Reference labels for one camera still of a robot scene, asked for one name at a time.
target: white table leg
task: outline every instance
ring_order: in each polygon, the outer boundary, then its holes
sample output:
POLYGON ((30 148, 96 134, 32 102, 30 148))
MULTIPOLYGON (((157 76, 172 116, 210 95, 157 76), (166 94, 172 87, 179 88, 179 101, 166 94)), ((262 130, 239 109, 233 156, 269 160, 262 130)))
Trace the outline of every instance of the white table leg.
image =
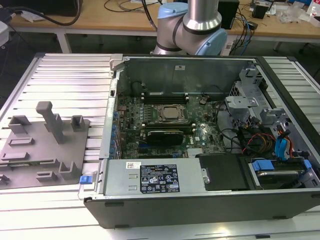
POLYGON ((57 36, 58 41, 60 43, 60 47, 61 47, 62 53, 71 54, 72 51, 71 51, 71 47, 70 47, 70 44, 69 44, 69 41, 68 41, 67 34, 63 33, 63 32, 57 32, 56 36, 57 36))
POLYGON ((235 40, 237 40, 237 35, 228 35, 225 45, 220 53, 221 56, 229 56, 232 45, 234 44, 235 40))
POLYGON ((273 50, 274 50, 274 51, 278 51, 279 48, 280 48, 280 46, 281 46, 281 44, 282 44, 282 41, 277 41, 277 42, 275 43, 274 47, 273 47, 273 50))

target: sticker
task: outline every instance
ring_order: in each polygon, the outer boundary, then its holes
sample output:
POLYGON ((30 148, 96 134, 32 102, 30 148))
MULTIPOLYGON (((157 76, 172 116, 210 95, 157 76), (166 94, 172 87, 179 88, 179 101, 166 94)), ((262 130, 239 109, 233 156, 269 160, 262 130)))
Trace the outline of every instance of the sticker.
POLYGON ((125 164, 126 169, 139 169, 141 166, 140 161, 127 161, 125 164))
POLYGON ((178 70, 178 71, 184 71, 186 69, 185 65, 176 65, 174 67, 174 70, 178 70))
POLYGON ((140 192, 143 194, 180 192, 176 164, 141 165, 140 177, 140 192))

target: blue cable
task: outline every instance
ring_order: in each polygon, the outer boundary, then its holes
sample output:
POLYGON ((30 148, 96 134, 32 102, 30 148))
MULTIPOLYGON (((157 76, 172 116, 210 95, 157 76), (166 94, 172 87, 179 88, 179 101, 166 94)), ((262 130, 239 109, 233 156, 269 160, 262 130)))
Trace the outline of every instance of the blue cable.
POLYGON ((245 22, 245 24, 246 24, 246 26, 247 26, 247 28, 248 28, 248 31, 247 31, 247 39, 246 39, 246 41, 245 41, 245 43, 244 43, 244 47, 243 47, 243 49, 242 49, 242 51, 241 51, 241 53, 240 53, 240 56, 242 56, 242 54, 244 54, 244 52, 246 51, 246 49, 247 49, 247 46, 248 46, 248 44, 249 44, 249 40, 250 40, 250 28, 249 28, 249 23, 248 23, 248 21, 245 19, 245 18, 242 18, 242 20, 243 20, 243 22, 245 22))
POLYGON ((248 31, 247 31, 246 36, 245 36, 246 39, 245 39, 245 42, 244 42, 244 46, 243 46, 243 49, 242 49, 242 51, 241 51, 241 53, 240 53, 240 56, 242 56, 242 54, 244 54, 244 52, 245 52, 245 50, 247 49, 247 46, 248 46, 248 44, 249 44, 249 41, 250 41, 250 32, 251 32, 251 31, 250 31, 250 28, 249 28, 248 21, 247 21, 244 17, 241 16, 241 18, 240 18, 240 17, 235 17, 235 18, 243 21, 244 24, 246 24, 246 26, 247 26, 247 28, 248 28, 248 31))

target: motherboard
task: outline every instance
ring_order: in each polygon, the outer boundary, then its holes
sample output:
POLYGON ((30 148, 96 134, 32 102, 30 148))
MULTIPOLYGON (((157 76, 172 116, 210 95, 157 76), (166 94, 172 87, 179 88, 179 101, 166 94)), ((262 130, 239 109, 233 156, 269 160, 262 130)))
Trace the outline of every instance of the motherboard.
POLYGON ((118 97, 122 159, 194 158, 226 151, 214 122, 215 102, 203 95, 180 99, 118 97))

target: wooden table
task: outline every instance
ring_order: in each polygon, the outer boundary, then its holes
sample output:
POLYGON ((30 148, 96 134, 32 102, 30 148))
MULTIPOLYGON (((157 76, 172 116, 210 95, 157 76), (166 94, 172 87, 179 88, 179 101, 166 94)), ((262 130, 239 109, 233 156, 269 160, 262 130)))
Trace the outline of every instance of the wooden table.
MULTIPOLYGON (((78 21, 68 27, 58 26, 47 20, 34 23, 16 16, 11 24, 20 32, 35 33, 54 33, 57 35, 63 53, 71 53, 67 34, 96 34, 96 35, 131 35, 131 36, 156 36, 157 32, 151 27, 146 15, 140 12, 111 12, 104 8, 106 0, 83 0, 82 12, 78 21)), ((240 0, 240 9, 249 0, 240 0)), ((137 3, 125 3, 127 8, 136 8, 141 6, 137 3)), ((159 4, 148 7, 153 21, 157 25, 157 15, 159 4)), ((111 0, 107 7, 114 10, 120 10, 116 0, 111 0)), ((280 23, 276 16, 265 16, 264 19, 251 17, 251 12, 245 7, 241 10, 248 21, 258 24, 253 40, 275 41, 275 42, 302 42, 302 43, 320 43, 320 28, 314 27, 309 22, 300 23, 280 23)), ((72 17, 53 16, 60 22, 69 22, 72 17)), ((228 30, 228 40, 226 52, 228 54, 229 45, 238 38, 243 31, 242 24, 236 20, 232 29, 228 30)))

